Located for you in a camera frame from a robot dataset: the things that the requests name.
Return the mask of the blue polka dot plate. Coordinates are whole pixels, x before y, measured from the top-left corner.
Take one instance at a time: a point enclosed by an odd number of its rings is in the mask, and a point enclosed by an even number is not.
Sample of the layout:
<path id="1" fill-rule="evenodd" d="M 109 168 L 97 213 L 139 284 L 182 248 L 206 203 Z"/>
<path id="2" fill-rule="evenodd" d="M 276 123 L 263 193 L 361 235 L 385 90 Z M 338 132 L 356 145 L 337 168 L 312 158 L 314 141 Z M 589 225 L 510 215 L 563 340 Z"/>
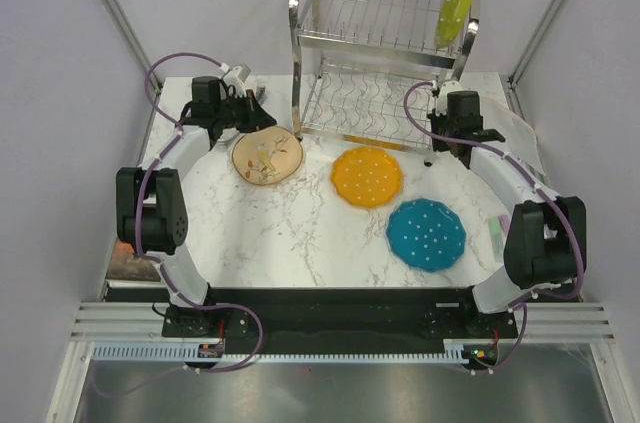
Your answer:
<path id="1" fill-rule="evenodd" d="M 407 266 L 436 273 L 454 266 L 466 248 L 459 216 L 444 203 L 418 198 L 402 202 L 389 216 L 391 252 Z"/>

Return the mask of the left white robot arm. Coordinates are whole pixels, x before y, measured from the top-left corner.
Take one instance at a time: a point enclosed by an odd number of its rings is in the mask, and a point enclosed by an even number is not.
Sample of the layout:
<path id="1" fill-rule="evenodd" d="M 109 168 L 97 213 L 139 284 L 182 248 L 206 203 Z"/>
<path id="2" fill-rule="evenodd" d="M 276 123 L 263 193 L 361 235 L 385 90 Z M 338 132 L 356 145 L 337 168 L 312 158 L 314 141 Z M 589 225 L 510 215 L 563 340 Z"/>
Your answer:
<path id="1" fill-rule="evenodd" d="M 150 261 L 166 285 L 170 301 L 188 308 L 185 325 L 208 336 L 219 325 L 219 312 L 205 303 L 209 284 L 186 247 L 189 230 L 182 180 L 209 153 L 226 130 L 254 133 L 277 121 L 258 103 L 242 79 L 195 77 L 191 100 L 160 150 L 137 167 L 116 174 L 116 231 L 121 242 Z"/>

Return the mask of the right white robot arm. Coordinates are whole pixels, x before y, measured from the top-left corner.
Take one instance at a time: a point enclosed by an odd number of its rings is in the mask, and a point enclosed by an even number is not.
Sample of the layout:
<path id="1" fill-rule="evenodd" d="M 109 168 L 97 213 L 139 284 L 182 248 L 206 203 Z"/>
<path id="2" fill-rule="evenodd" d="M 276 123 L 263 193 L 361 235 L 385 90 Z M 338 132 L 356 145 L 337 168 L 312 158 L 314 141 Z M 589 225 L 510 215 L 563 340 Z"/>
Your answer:
<path id="1" fill-rule="evenodd" d="M 510 152 L 506 138 L 486 129 L 480 96 L 456 82 L 443 85 L 428 115 L 436 151 L 448 151 L 480 177 L 511 212 L 502 267 L 472 289 L 474 302 L 458 311 L 467 335 L 483 335 L 494 314 L 536 293 L 571 299 L 586 272 L 586 207 L 537 179 Z"/>

